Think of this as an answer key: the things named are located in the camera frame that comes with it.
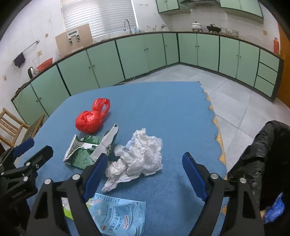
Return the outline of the blue glove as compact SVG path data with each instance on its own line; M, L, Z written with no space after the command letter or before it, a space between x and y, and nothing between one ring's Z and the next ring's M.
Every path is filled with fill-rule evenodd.
M278 217L280 217L285 209L285 204L282 200L283 192L279 194L277 199L275 200L274 204L272 206L268 206L265 209L264 214L264 223L271 223L274 222Z

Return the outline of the green milk carton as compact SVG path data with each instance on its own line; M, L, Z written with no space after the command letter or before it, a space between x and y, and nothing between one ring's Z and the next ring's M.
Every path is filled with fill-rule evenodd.
M64 155L63 162L84 170L87 166L93 165L101 154L110 155L115 147L115 139L118 132L119 126L114 124L102 137L86 135L83 138L79 138L75 134Z

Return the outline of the light blue milk carton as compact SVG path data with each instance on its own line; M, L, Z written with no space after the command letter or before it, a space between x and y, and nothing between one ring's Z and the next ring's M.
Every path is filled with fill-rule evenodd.
M86 206L102 235L144 234L146 202L95 193Z

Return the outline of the red plastic bag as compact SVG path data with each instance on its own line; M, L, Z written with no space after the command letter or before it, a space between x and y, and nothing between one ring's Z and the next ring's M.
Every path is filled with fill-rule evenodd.
M76 118L76 129L86 134L94 134L102 126L109 109L109 99L98 98L94 100L91 111L83 111Z

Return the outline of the white plastic bag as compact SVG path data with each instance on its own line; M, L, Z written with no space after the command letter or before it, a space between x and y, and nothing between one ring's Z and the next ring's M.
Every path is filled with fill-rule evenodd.
M162 139L147 135L145 128L136 130L125 146L115 146L113 152L118 159L108 162L102 192L110 192L119 183L135 180L140 175L157 173L163 168L162 147Z

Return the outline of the black bagged trash bin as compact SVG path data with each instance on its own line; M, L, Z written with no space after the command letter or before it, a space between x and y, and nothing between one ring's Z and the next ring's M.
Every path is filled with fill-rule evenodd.
M269 121L247 146L227 174L228 180L245 178L260 211L269 217L274 202L285 208L272 222L264 223L265 235L289 235L289 126Z

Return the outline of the green lower kitchen cabinets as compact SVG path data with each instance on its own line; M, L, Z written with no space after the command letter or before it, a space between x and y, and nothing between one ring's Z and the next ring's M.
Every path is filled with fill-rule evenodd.
M33 124L50 116L70 96L176 64L208 70L234 80L274 101L284 60L255 44L197 32L142 33L93 44L52 63L23 84L11 101Z

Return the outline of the wooden chair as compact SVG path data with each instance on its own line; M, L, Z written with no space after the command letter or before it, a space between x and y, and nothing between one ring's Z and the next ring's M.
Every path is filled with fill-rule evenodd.
M42 114L32 125L26 124L10 111L3 108L1 111L1 142L9 147L15 147L19 136L25 130L22 143L29 138L34 138L44 123L45 114Z

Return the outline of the steel kettle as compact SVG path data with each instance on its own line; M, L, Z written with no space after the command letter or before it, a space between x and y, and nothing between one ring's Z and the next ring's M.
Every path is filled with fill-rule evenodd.
M37 76L37 74L38 74L38 70L35 69L34 67L30 67L28 69L28 76L30 79L33 79L35 76Z

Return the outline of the dark hanging towel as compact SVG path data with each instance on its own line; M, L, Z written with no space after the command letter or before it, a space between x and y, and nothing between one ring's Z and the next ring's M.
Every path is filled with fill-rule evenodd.
M24 63L26 59L23 54L23 52L19 53L19 55L13 60L13 63L16 67L20 68Z

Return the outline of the blue table mat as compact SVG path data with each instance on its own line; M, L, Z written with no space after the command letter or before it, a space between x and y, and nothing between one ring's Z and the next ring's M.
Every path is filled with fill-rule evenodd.
M63 159L73 137L83 136L75 126L77 116L90 111L98 98L109 99L111 105L97 135L119 127L110 161L127 157L129 151L141 159L134 168L139 176L119 183L107 195L146 203L145 235L188 235L204 202L185 173L183 155L188 152L211 173L226 175L215 114L197 82L126 84L69 97L47 119L33 148L22 157L25 162L44 146L53 148L52 158L38 171L36 186L47 178L56 182L79 173Z

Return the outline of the wooden door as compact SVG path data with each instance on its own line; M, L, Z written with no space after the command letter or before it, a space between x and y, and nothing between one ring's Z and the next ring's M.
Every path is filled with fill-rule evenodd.
M280 54L279 56L284 60L284 66L280 81L280 86L278 89L277 97L289 107L290 105L290 59L289 59L289 39L287 38L282 27L278 23L279 29L279 45L280 45Z

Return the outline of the sink faucet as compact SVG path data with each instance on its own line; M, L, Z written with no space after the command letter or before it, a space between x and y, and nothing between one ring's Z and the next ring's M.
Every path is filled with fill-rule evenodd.
M128 29L129 29L129 34L132 35L132 29L131 29L131 26L130 26L130 22L128 19L125 19L124 20L124 25L123 25L123 31L126 31L126 25L128 25Z

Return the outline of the black wok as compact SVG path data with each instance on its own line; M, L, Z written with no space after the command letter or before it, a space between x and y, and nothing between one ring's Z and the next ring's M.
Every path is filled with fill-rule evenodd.
M208 29L209 33L217 33L217 34L219 34L220 31L221 31L221 28L216 26L215 24L209 24L206 28Z

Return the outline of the green upper cabinets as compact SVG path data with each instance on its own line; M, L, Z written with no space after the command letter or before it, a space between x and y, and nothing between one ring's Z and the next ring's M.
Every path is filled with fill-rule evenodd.
M221 8L227 14L235 15L264 23L264 16L259 1L248 0L220 0L220 1L165 1L156 0L157 10L160 14L174 15L191 13L198 8Z

